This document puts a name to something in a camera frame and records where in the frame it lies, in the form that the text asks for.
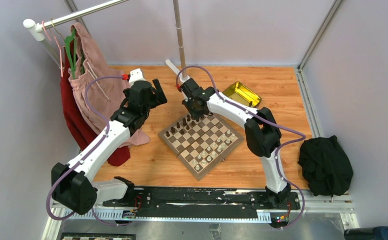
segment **wooden tabletop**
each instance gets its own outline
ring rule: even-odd
[[[176,158],[174,153],[158,137],[158,132],[187,114],[181,104],[182,95],[175,88],[175,75],[166,66],[114,66],[125,73],[141,68],[144,78],[152,82],[157,78],[167,97],[167,104],[151,110],[142,130],[151,138],[148,144],[130,148],[131,158],[122,166],[105,163],[95,181],[108,181],[120,176],[143,186],[179,186],[211,188],[264,188],[266,179],[257,156],[250,152],[243,141],[224,162],[219,163],[209,174],[197,180]],[[240,81],[262,97],[260,107],[269,108],[280,125],[303,132],[311,137],[309,124],[297,85],[294,69],[291,67],[224,67],[209,66],[219,90],[223,91],[235,81]],[[200,69],[190,68],[188,75],[204,89],[211,86],[207,74]],[[239,133],[244,130],[226,120]],[[282,131],[281,143],[298,138]],[[307,182],[301,175],[298,153],[301,142],[285,146],[281,150],[282,165],[287,178],[302,189]]]

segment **dark red cloth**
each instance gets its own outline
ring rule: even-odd
[[[81,150],[84,150],[96,137],[96,133],[89,127],[83,119],[76,101],[73,97],[73,89],[69,82],[70,62],[64,54],[64,71],[61,78],[61,101],[63,103],[64,119],[73,138],[76,140]],[[108,163],[113,166],[120,166],[130,158],[129,148],[127,146],[117,148],[108,158]]]

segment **crumpled black fabric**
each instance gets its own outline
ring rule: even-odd
[[[340,196],[350,188],[353,169],[335,135],[304,141],[298,164],[303,167],[303,177],[315,196]]]

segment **yellow container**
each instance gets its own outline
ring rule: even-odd
[[[223,94],[240,104],[252,108],[258,107],[261,102],[261,97],[259,95],[239,81],[236,81],[234,84],[229,86],[225,91],[223,91]]]

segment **pink garment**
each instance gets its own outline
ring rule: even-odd
[[[89,71],[91,71],[92,68],[93,73],[97,77],[120,76],[123,74],[123,71],[108,67],[97,43],[80,23],[77,22],[73,24],[71,26],[71,31],[73,31],[73,28],[76,29],[76,54],[78,60],[76,62],[75,71],[76,79],[72,79],[72,76],[70,75],[69,82],[73,88],[73,95],[83,119],[96,134],[99,134],[105,128],[106,123],[101,117],[91,111],[85,102],[85,88],[94,80]],[[84,74],[81,74],[81,49],[85,56],[83,62],[85,68]],[[119,80],[116,78],[102,79],[97,81],[97,83],[98,84],[95,83],[89,87],[89,103],[98,112],[109,119],[111,115],[119,109],[120,104],[125,98],[123,90],[129,88],[130,85],[126,80]],[[127,140],[127,142],[121,144],[119,147],[142,145],[149,141],[150,138],[139,129]]]

